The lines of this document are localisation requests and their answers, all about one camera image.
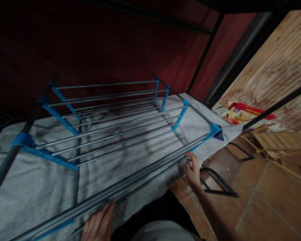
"finger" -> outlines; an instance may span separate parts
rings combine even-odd
[[[185,155],[188,156],[188,157],[190,157],[190,158],[196,157],[196,155],[194,153],[192,153],[192,152],[186,152]]]
[[[189,162],[186,162],[186,163],[185,163],[185,171],[188,172],[188,171],[190,171],[190,170],[191,170],[191,165],[190,165]]]
[[[192,167],[194,165],[198,165],[198,157],[195,154],[191,152],[186,152],[185,155],[191,158],[191,162],[193,164]]]
[[[94,220],[95,220],[95,214],[93,214],[90,219],[89,219],[89,224],[88,224],[88,228],[87,228],[87,232],[86,232],[86,236],[87,237],[90,237],[90,234],[91,234],[91,229],[93,227],[93,224],[94,224]]]
[[[106,231],[107,231],[107,227],[109,226],[109,220],[111,218],[111,215],[112,215],[112,212],[114,210],[114,207],[115,207],[115,204],[116,203],[113,203],[112,205],[109,206],[109,208],[107,209],[105,215],[104,215],[104,218],[103,220],[101,221],[101,224],[100,224],[100,228],[98,230],[98,233],[100,232],[101,234],[105,234]]]
[[[83,230],[83,234],[81,235],[81,240],[86,240],[88,226],[89,226],[89,219],[86,221],[84,225],[84,230]]]
[[[94,224],[92,226],[92,230],[91,233],[93,235],[96,235],[98,232],[98,229],[100,227],[101,221],[103,219],[103,216],[105,214],[105,212],[107,211],[108,207],[110,204],[106,204],[101,210],[98,211],[98,213],[96,214],[96,218],[94,220]]]

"wooden board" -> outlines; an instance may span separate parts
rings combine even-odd
[[[301,137],[292,134],[290,132],[252,133],[264,151],[301,150]]]

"tiled floor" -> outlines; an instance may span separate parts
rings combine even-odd
[[[239,138],[233,142],[246,150]],[[246,157],[237,149],[239,157]],[[254,153],[243,163],[232,188],[239,198],[208,194],[221,217],[244,240],[301,240],[301,182]],[[208,180],[214,189],[214,181]],[[190,215],[201,238],[217,240],[198,199],[184,177],[171,187]]]

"wooden chair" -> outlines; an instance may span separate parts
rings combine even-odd
[[[266,157],[274,160],[301,151],[300,133],[272,132],[269,127],[270,125],[263,125],[256,130],[241,135],[240,137],[246,140],[256,150],[256,152],[263,152]],[[249,138],[254,138],[257,143],[253,143],[249,140]]]
[[[301,152],[301,134],[297,132],[273,132],[269,129],[270,126],[263,125],[240,137],[247,141],[256,152],[262,152],[270,163],[301,180],[301,176],[285,167],[282,160],[283,157]]]

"metal rod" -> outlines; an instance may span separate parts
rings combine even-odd
[[[148,181],[144,182],[142,185],[140,185],[139,187],[137,187],[136,189],[134,189],[133,191],[131,191],[130,193],[128,193],[127,195],[125,195],[124,197],[122,197],[121,199],[119,199],[118,201],[116,201],[116,206],[119,206],[124,201],[126,201],[128,198],[130,198],[131,196],[135,195],[136,193],[138,193],[139,191],[141,191],[142,189],[144,189],[146,186],[148,186],[149,184],[151,184],[153,181],[155,181],[156,179],[158,179],[159,177],[161,177],[162,175],[164,175],[166,172],[168,172],[169,170],[171,170],[173,167],[175,167],[176,163],[181,162],[185,158],[186,157],[180,158],[178,161],[174,162],[172,165],[170,165],[169,167],[167,167],[166,169],[164,169],[160,173],[156,174],[155,176],[153,176],[152,178],[150,178]],[[75,217],[74,221],[78,220],[80,217],[82,217],[82,216],[84,216],[84,215],[86,215],[86,214],[88,214],[90,212],[93,212],[96,209],[97,209],[96,207],[93,207],[92,209],[85,211],[84,213],[82,213],[79,216]]]
[[[134,107],[130,107],[130,108],[124,108],[124,109],[120,109],[120,111],[123,111],[123,110],[129,110],[129,109],[137,109],[137,108],[140,108],[140,107],[144,107],[144,106],[148,106],[148,105],[152,105],[151,103],[148,103],[148,104],[144,104],[144,105],[138,105],[138,106],[134,106]],[[89,117],[95,117],[95,116],[99,116],[99,115],[104,115],[104,114],[115,114],[116,111],[112,111],[112,112],[102,112],[102,113],[98,113],[98,114],[92,114],[92,115],[85,115],[83,116],[82,118],[85,119],[85,118],[89,118]]]
[[[209,38],[209,40],[208,40],[208,42],[207,42],[207,44],[205,46],[205,49],[204,49],[204,52],[203,52],[202,57],[200,59],[200,62],[198,63],[198,65],[196,67],[196,70],[194,72],[194,75],[193,75],[193,78],[191,80],[191,83],[190,83],[190,85],[189,85],[189,87],[187,89],[187,92],[186,92],[187,94],[190,93],[191,88],[192,88],[192,86],[194,85],[194,83],[196,81],[197,75],[198,75],[198,73],[201,70],[201,67],[202,67],[202,65],[204,63],[204,60],[205,60],[205,58],[207,56],[208,51],[210,50],[210,47],[211,47],[211,45],[213,43],[213,40],[215,38],[215,35],[216,35],[216,33],[217,33],[217,31],[218,31],[218,29],[219,29],[219,27],[220,27],[220,25],[221,25],[221,23],[223,21],[223,18],[224,18],[224,13],[220,13],[218,15],[217,21],[216,21],[216,23],[214,25],[213,32],[212,32],[212,34],[211,34],[211,36],[210,36],[210,38]]]
[[[139,111],[131,112],[131,113],[127,113],[127,114],[112,116],[112,117],[105,118],[105,119],[94,120],[94,121],[91,121],[91,122],[85,122],[85,123],[82,123],[82,124],[74,125],[74,126],[72,126],[72,127],[86,126],[86,125],[90,125],[90,124],[93,124],[93,123],[99,123],[99,122],[109,121],[109,120],[118,119],[118,118],[120,119],[120,118],[122,118],[122,117],[130,116],[130,115],[136,115],[136,114],[140,114],[140,113],[145,113],[145,112],[154,111],[154,110],[159,109],[159,108],[161,108],[161,107],[162,107],[162,106],[159,106],[159,107],[153,107],[153,108],[149,108],[149,109],[145,109],[145,110],[139,110]]]
[[[74,116],[77,116],[77,115],[86,115],[86,114],[90,114],[90,113],[94,113],[94,112],[97,112],[97,111],[101,111],[101,110],[113,110],[113,109],[119,109],[120,110],[127,110],[127,109],[122,109],[123,107],[128,107],[128,106],[133,106],[133,105],[139,105],[139,104],[146,104],[146,103],[151,103],[151,102],[154,102],[154,101],[159,101],[159,100],[150,100],[150,101],[144,101],[144,102],[137,102],[137,103],[132,103],[132,104],[125,104],[125,105],[119,105],[119,106],[115,106],[115,107],[107,107],[107,108],[102,108],[102,109],[94,109],[94,110],[89,110],[89,111],[86,111],[86,112],[81,112],[81,113],[78,113],[78,114],[68,114],[68,115],[64,115],[63,118],[69,118],[69,117],[74,117]]]
[[[104,203],[106,200],[110,200],[122,193],[126,192],[130,188],[136,185],[138,181],[145,180],[146,178],[151,177],[154,173],[161,171],[164,168],[170,166],[174,160],[177,158],[180,159],[185,156],[185,152],[190,150],[192,147],[195,147],[202,143],[208,134],[190,142],[186,146],[166,155],[165,157],[153,162],[152,164],[140,169],[134,174],[129,175],[120,182],[117,182],[110,187],[100,191],[99,193],[89,197],[88,199],[80,202],[76,206],[73,206],[60,214],[54,216],[53,218],[37,225],[36,227],[28,230],[27,232],[19,235],[13,240],[27,240],[31,239],[34,236],[45,234],[46,232],[54,229],[55,227],[63,224],[66,220],[72,219],[84,211],[91,209],[94,206],[97,206],[98,203]]]
[[[131,147],[138,146],[139,144],[143,144],[143,143],[145,143],[145,142],[148,142],[148,141],[154,140],[154,139],[156,139],[156,138],[158,138],[158,137],[162,137],[162,136],[164,136],[164,135],[170,134],[170,133],[172,133],[172,132],[173,132],[173,131],[169,131],[169,132],[166,132],[166,133],[160,134],[160,135],[158,135],[158,136],[151,137],[151,138],[149,138],[149,139],[146,139],[146,140],[143,140],[143,141],[140,141],[140,142],[137,142],[137,143],[134,143],[134,144],[128,145],[128,146],[126,146],[126,147],[119,148],[118,150],[115,150],[115,151],[112,151],[112,152],[106,153],[106,154],[104,154],[104,155],[101,155],[101,156],[98,156],[98,157],[92,158],[92,159],[90,159],[90,160],[87,160],[87,161],[81,162],[81,163],[79,163],[79,164],[77,165],[77,167],[81,167],[82,165],[86,165],[86,164],[88,164],[88,163],[90,163],[90,162],[97,161],[97,160],[99,160],[99,159],[102,159],[102,158],[104,158],[104,157],[107,157],[107,156],[110,156],[110,155],[116,154],[116,153],[118,153],[118,152],[121,152],[121,151],[127,150],[127,149],[129,149],[129,148],[131,148]]]
[[[166,85],[166,83],[164,81],[162,81],[160,78],[158,78],[160,80],[160,82],[164,85]],[[169,87],[170,90],[177,96],[179,97],[182,101],[184,101],[185,99],[180,96],[175,90],[173,90],[171,87]],[[203,115],[198,109],[196,109],[192,104],[189,104],[189,107],[191,107],[196,113],[198,113],[204,120],[206,120],[207,123],[209,123],[210,125],[213,124],[212,121],[210,121],[205,115]]]
[[[163,15],[161,13],[142,8],[137,5],[133,5],[130,3],[116,1],[116,0],[87,0],[87,2],[97,5],[99,7],[103,7],[106,9],[117,10],[124,13],[132,14],[138,17],[146,18],[152,21],[159,21],[161,23],[182,27],[190,31],[199,32],[205,35],[211,34],[211,30],[205,27],[199,26],[197,24],[181,20],[178,18],[174,18],[171,16]]]
[[[151,89],[151,90],[141,90],[141,91],[133,91],[133,92],[127,92],[124,94],[134,94],[134,93],[145,93],[149,91],[157,91],[156,89]],[[83,97],[83,98],[74,98],[74,99],[67,99],[67,101],[73,101],[73,100],[84,100],[84,99],[94,99],[96,97],[98,98],[104,98],[104,97],[118,97],[121,96],[123,93],[120,94],[107,94],[107,95],[99,95],[99,96],[93,96],[93,97]]]
[[[171,117],[171,118],[166,119],[166,120],[161,120],[161,121],[157,121],[157,122],[154,122],[154,123],[150,123],[150,124],[147,124],[147,125],[145,125],[145,126],[137,127],[137,128],[134,128],[134,129],[131,129],[131,130],[128,130],[128,131],[124,131],[124,132],[115,134],[115,135],[113,135],[113,136],[108,136],[108,137],[104,137],[104,138],[101,138],[101,139],[98,139],[98,140],[94,140],[94,141],[91,141],[91,142],[86,142],[86,143],[84,143],[84,144],[81,144],[80,146],[69,147],[69,148],[67,148],[67,149],[64,149],[64,150],[61,150],[61,151],[58,151],[58,152],[53,153],[52,156],[60,155],[60,154],[62,154],[62,153],[69,152],[69,151],[75,150],[75,149],[80,148],[80,147],[89,146],[89,145],[98,143],[98,142],[100,142],[100,141],[108,140],[108,139],[110,139],[110,138],[114,138],[114,137],[117,137],[117,136],[121,136],[121,135],[124,135],[124,134],[128,134],[128,133],[131,133],[131,132],[134,132],[134,131],[138,131],[138,130],[141,130],[141,129],[144,129],[144,128],[147,128],[147,127],[150,127],[150,126],[154,126],[154,125],[163,123],[163,122],[165,122],[165,121],[169,121],[169,120],[172,120],[172,119],[176,119],[176,118],[178,118],[178,117],[180,117],[180,115]]]
[[[74,89],[74,88],[88,88],[88,87],[106,87],[106,86],[115,86],[115,85],[144,84],[144,83],[154,83],[154,82],[156,82],[156,81],[138,81],[138,82],[114,83],[114,84],[65,86],[65,87],[57,87],[56,89]]]
[[[116,96],[117,98],[122,98],[122,97],[130,97],[130,96],[136,96],[136,95],[144,95],[144,94],[153,94],[155,92],[164,92],[166,90],[158,90],[158,91],[150,91],[150,92],[137,92],[135,94],[123,94],[120,96]],[[96,101],[96,100],[107,100],[107,99],[113,99],[114,97],[98,97],[96,96],[95,99],[85,99],[83,98],[82,100],[74,100],[74,101],[66,101],[66,102],[60,102],[60,103],[55,103],[55,104],[50,104],[49,106],[60,106],[60,105],[67,105],[67,104],[76,104],[76,103],[84,103],[84,102],[90,102],[90,101]]]
[[[278,103],[272,105],[269,109],[267,109],[266,111],[264,111],[261,115],[255,117],[252,121],[250,121],[249,123],[245,124],[243,126],[243,130],[246,130],[246,129],[250,128],[252,125],[254,125],[255,123],[257,123],[258,121],[264,119],[265,117],[267,117],[268,115],[270,115],[271,113],[273,113],[274,111],[278,110],[279,108],[281,108],[282,106],[286,105],[287,103],[289,103],[290,101],[294,100],[296,97],[298,97],[300,95],[301,95],[301,87],[297,88],[291,94],[289,94],[288,96],[284,97]]]
[[[137,138],[139,138],[139,137],[143,137],[143,136],[146,136],[146,135],[148,135],[148,134],[151,134],[151,133],[160,131],[160,130],[162,130],[162,129],[165,129],[165,128],[167,128],[167,127],[173,126],[173,125],[175,125],[175,124],[176,124],[176,123],[173,123],[173,124],[170,124],[170,123],[169,123],[169,125],[167,125],[167,126],[159,127],[159,128],[156,128],[156,129],[154,129],[154,130],[152,130],[152,131],[148,131],[148,132],[145,132],[145,133],[142,133],[142,134],[139,134],[139,135],[130,137],[130,138],[128,138],[128,139],[125,139],[125,140],[123,140],[123,141],[116,142],[116,143],[111,144],[111,145],[109,145],[109,146],[105,146],[105,147],[102,147],[102,148],[98,148],[97,150],[94,150],[94,151],[90,151],[90,152],[86,152],[86,153],[81,154],[81,155],[77,155],[76,157],[73,157],[73,158],[68,159],[67,162],[70,162],[70,161],[76,160],[76,159],[78,159],[78,158],[82,158],[82,157],[85,157],[85,156],[94,154],[94,153],[96,153],[96,152],[99,152],[99,151],[102,151],[102,150],[105,150],[105,149],[108,149],[108,148],[117,146],[117,145],[122,144],[122,143],[125,143],[125,142],[129,142],[129,141],[135,140],[135,139],[137,139]]]
[[[78,128],[78,133],[81,133],[82,132],[82,127],[79,127]],[[81,145],[81,138],[78,138],[77,139],[77,146],[80,146]],[[78,148],[76,150],[76,156],[78,156],[78,158],[75,159],[75,162],[78,164],[80,163],[80,148]],[[74,170],[75,171],[75,180],[74,180],[74,205],[78,204],[78,190],[79,190],[79,169],[77,170]]]
[[[177,108],[174,108],[174,109],[171,109],[171,110],[166,110],[166,111],[163,111],[163,112],[160,112],[160,113],[147,115],[147,116],[140,117],[140,118],[137,118],[137,119],[134,119],[134,120],[129,120],[129,121],[126,121],[126,122],[122,122],[122,123],[119,123],[119,124],[116,124],[116,125],[100,128],[100,129],[93,130],[93,131],[84,132],[84,133],[76,135],[76,136],[71,136],[71,137],[63,138],[63,139],[60,139],[60,140],[57,140],[57,141],[48,142],[46,144],[39,145],[39,146],[36,147],[36,149],[42,149],[42,148],[45,148],[45,147],[54,146],[54,145],[61,144],[61,143],[67,142],[67,141],[72,141],[72,140],[75,140],[75,139],[78,139],[78,138],[81,138],[81,137],[90,136],[92,134],[96,134],[96,133],[99,133],[99,132],[102,132],[102,131],[106,131],[106,130],[109,130],[109,129],[112,129],[112,128],[115,128],[115,127],[123,126],[123,125],[130,124],[130,123],[134,123],[134,122],[137,122],[137,121],[143,121],[145,119],[154,118],[154,117],[157,117],[161,114],[166,114],[166,113],[173,112],[173,111],[180,110],[180,109],[184,109],[184,108],[185,108],[185,106],[181,106],[181,107],[177,107]]]
[[[91,109],[91,108],[100,108],[104,106],[112,106],[112,105],[117,105],[117,104],[123,104],[123,103],[130,103],[130,102],[135,102],[135,101],[141,101],[141,100],[150,100],[152,97],[147,97],[147,98],[141,98],[141,99],[136,99],[136,100],[126,100],[118,103],[111,103],[111,104],[103,104],[103,105],[95,105],[95,106],[88,106],[88,107],[82,107],[82,108],[77,108],[75,110],[85,110],[85,109]]]
[[[56,81],[59,74],[60,74],[60,71],[57,71],[54,78],[53,78],[54,81]],[[43,96],[47,96],[49,94],[51,88],[52,88],[52,85],[48,85],[47,89],[43,93]],[[39,117],[40,111],[42,110],[42,105],[43,105],[42,102],[37,102],[37,105],[35,106],[33,112],[31,113],[31,115],[28,118],[26,124],[22,128],[21,132],[29,133],[29,131],[30,131],[31,127],[33,126],[35,120]],[[10,148],[7,156],[3,160],[2,164],[0,165],[0,187],[1,187],[8,171],[10,170],[10,167],[12,166],[13,161],[16,158],[20,148],[21,148],[21,145],[12,146]]]

